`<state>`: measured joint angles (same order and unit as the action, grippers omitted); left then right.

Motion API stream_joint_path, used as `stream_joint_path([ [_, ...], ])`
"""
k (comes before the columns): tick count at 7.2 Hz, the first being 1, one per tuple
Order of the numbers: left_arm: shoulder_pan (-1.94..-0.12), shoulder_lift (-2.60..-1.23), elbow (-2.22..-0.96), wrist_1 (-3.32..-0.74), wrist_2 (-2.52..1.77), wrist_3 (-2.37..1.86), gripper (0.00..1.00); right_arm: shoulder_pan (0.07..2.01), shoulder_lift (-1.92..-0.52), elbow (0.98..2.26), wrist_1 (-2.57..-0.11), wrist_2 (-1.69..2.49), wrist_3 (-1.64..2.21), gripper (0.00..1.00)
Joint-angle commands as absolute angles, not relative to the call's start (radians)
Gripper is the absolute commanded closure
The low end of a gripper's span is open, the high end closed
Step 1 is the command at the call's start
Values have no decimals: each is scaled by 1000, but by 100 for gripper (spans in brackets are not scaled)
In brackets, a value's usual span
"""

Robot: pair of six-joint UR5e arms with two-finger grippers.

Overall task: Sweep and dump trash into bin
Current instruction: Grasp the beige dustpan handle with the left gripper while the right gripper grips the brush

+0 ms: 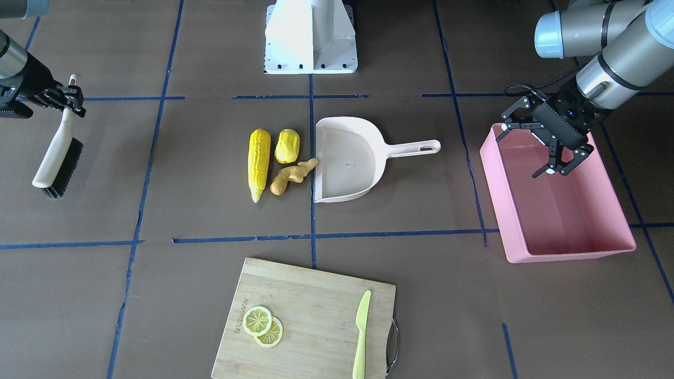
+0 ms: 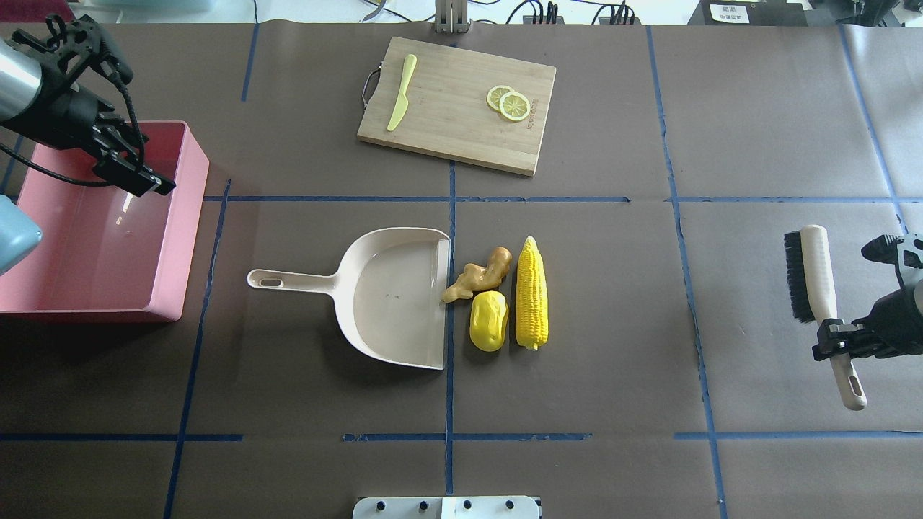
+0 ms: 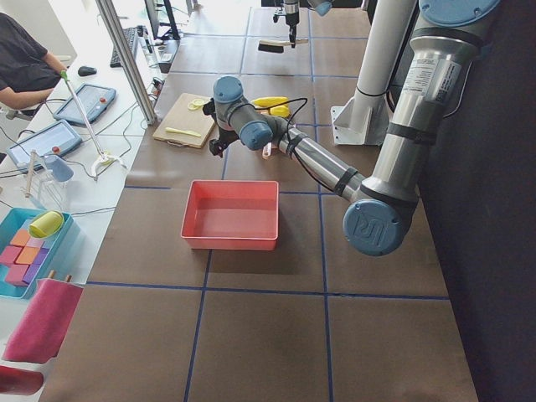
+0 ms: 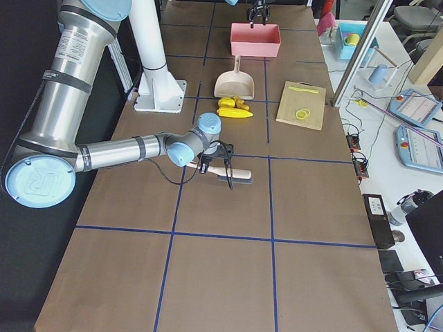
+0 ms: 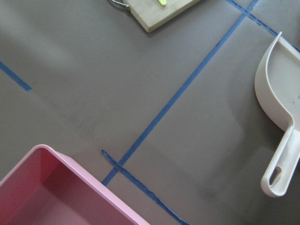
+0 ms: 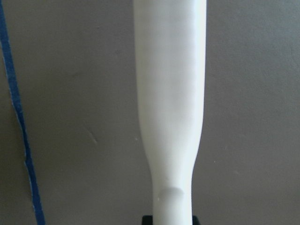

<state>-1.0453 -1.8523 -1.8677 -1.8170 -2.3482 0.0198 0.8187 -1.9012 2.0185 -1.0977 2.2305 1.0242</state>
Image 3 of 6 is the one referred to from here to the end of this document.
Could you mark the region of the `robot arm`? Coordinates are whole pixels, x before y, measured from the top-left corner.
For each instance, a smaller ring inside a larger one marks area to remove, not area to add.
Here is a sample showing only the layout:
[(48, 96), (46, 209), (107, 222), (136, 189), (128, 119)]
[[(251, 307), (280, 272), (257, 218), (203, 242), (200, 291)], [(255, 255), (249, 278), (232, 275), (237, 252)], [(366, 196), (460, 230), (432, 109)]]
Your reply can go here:
[[(332, 1), (307, 0), (306, 6), (311, 8), (320, 16), (325, 16), (332, 9)], [(282, 42), (280, 47), (291, 46), (295, 48), (299, 43), (296, 38), (297, 25), (300, 23), (300, 7), (301, 3), (298, 0), (280, 0), (274, 1), (276, 8), (273, 13), (272, 20), (277, 23), (280, 18), (285, 20), (288, 27), (288, 41)]]
[(287, 119), (260, 114), (233, 76), (217, 79), (204, 107), (219, 128), (209, 144), (221, 155), (235, 141), (273, 146), (345, 198), (347, 241), (366, 255), (396, 250), (419, 202), (416, 184), (456, 82), (482, 52), (496, 1), (380, 1), (374, 10), (356, 90), (332, 109), (338, 144), (378, 145), (373, 173), (359, 171)]

